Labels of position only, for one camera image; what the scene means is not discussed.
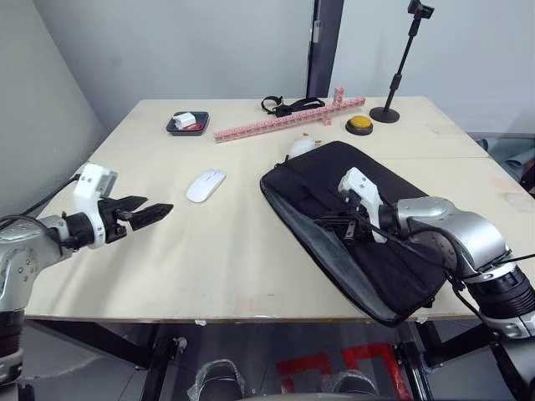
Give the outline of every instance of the table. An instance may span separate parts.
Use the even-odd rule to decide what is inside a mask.
[[[96,251],[82,250],[40,274],[27,308],[30,318],[180,322],[196,320],[369,320],[316,267],[276,217],[258,188],[306,132],[324,143],[342,140],[431,195],[492,221],[516,255],[535,244],[535,201],[429,100],[396,98],[396,124],[374,123],[367,137],[350,135],[345,121],[383,104],[369,98],[338,114],[332,125],[312,122],[243,140],[215,144],[213,132],[267,119],[255,99],[143,100],[94,152],[90,161],[119,174],[114,198],[143,195],[175,205],[163,220]],[[166,133],[176,111],[206,110],[201,137]],[[227,172],[205,203],[185,197],[204,170]],[[74,212],[72,188],[43,216]],[[533,260],[522,269],[535,282]],[[472,317],[445,286],[432,309],[413,318]]]

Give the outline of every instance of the yellow button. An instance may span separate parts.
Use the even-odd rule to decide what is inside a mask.
[[[349,122],[355,128],[368,128],[371,126],[371,120],[363,115],[355,115],[349,120]]]

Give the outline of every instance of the black bag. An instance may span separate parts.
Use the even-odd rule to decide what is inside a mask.
[[[393,327],[420,307],[430,306],[446,277],[440,268],[392,241],[349,244],[335,232],[314,223],[314,219],[329,212],[347,210],[338,184],[351,167],[372,180],[389,202],[426,196],[360,150],[342,142],[331,142],[277,165],[260,180],[260,188],[333,284],[373,319]],[[417,247],[428,257],[441,261],[431,249]]]

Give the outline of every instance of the pink building blocks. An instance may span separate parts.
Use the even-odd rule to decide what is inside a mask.
[[[240,138],[264,134],[266,132],[304,124],[317,119],[321,119],[324,125],[331,125],[331,114],[339,113],[352,107],[362,106],[365,102],[365,98],[362,96],[350,100],[343,100],[343,96],[344,88],[336,88],[334,90],[333,103],[329,106],[299,111],[279,119],[270,119],[255,124],[244,125],[243,127],[225,129],[223,131],[215,132],[214,138],[217,143],[227,142],[229,140],[239,140]]]

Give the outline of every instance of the round stand base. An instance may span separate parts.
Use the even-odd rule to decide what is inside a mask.
[[[385,111],[383,106],[374,107],[369,111],[369,116],[380,123],[395,123],[398,119],[400,119],[400,114],[397,111],[394,109],[388,109]]]

